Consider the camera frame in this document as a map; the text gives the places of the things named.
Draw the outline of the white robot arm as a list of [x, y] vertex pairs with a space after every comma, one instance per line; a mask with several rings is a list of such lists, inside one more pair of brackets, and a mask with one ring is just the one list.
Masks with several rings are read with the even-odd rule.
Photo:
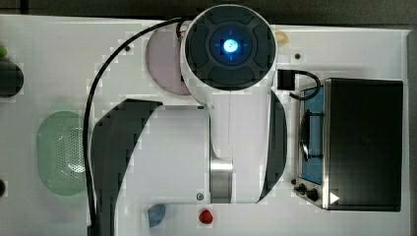
[[214, 6], [194, 18], [175, 58], [195, 104], [126, 99], [94, 126], [89, 236], [150, 236], [170, 205], [264, 198], [287, 148], [272, 90], [277, 50], [271, 26], [247, 7]]

